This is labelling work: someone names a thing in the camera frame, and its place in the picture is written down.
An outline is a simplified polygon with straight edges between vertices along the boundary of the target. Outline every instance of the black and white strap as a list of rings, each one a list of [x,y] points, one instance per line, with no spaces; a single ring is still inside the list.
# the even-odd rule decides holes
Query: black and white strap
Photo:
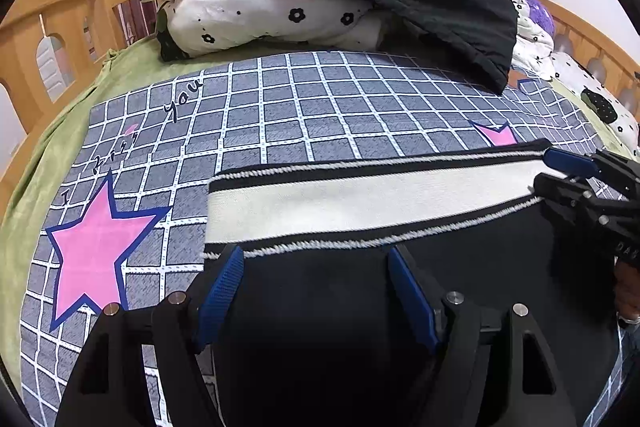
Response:
[[[532,193],[547,140],[455,154],[257,166],[209,184],[205,257],[390,245],[511,214]]]

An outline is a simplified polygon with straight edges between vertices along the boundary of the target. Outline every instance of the bed railing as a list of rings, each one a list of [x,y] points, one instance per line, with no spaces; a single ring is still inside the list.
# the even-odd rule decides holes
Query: bed railing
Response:
[[[550,0],[540,0],[556,23],[556,34],[564,34],[574,45],[574,59],[585,68],[592,58],[599,58],[607,70],[606,87],[615,97],[623,89],[633,89],[640,100],[640,82],[636,71],[640,66],[604,33],[576,14]],[[640,103],[634,115],[640,121]]]
[[[117,13],[118,4],[126,1],[16,0],[0,23],[0,82],[27,133],[7,170],[0,172],[0,223],[40,135],[95,80],[107,51],[126,47]],[[90,54],[86,26],[96,60]],[[55,102],[49,98],[36,61],[36,50],[44,36],[60,41],[74,77]]]

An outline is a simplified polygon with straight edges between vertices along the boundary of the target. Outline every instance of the mattress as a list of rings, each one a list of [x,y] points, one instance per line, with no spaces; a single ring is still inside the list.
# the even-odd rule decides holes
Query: mattress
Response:
[[[0,230],[3,266],[11,267],[0,274],[0,349],[39,425],[53,425],[100,310],[91,299],[54,310],[63,262],[51,234],[80,219],[107,176],[118,211],[167,209],[121,265],[120,297],[132,309],[185,288],[202,269],[206,184],[221,170],[542,137],[577,153],[603,147],[583,112],[535,78],[497,96],[408,56],[257,45],[164,67],[157,56],[156,42],[145,40],[107,63],[45,133]],[[587,425],[620,388],[622,346],[621,337],[616,367]],[[154,364],[146,353],[154,413],[158,425],[167,425]]]

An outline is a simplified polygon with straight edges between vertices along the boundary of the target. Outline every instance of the wooden headboard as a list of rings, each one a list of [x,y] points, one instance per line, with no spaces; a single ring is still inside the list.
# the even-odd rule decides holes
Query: wooden headboard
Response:
[[[627,87],[636,91],[640,100],[640,82],[636,71],[640,66],[604,33],[591,26],[587,21],[550,0],[540,0],[546,6],[556,23],[556,34],[564,34],[574,45],[574,59],[585,68],[590,59],[599,58],[607,70],[605,87],[614,95]],[[635,114],[640,121],[640,103]]]

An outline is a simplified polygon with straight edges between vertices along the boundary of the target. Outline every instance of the purple plush toy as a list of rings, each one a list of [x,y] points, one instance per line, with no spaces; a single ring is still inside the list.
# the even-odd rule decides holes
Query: purple plush toy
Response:
[[[545,6],[539,0],[526,0],[529,4],[529,18],[552,37],[556,33],[556,25]]]

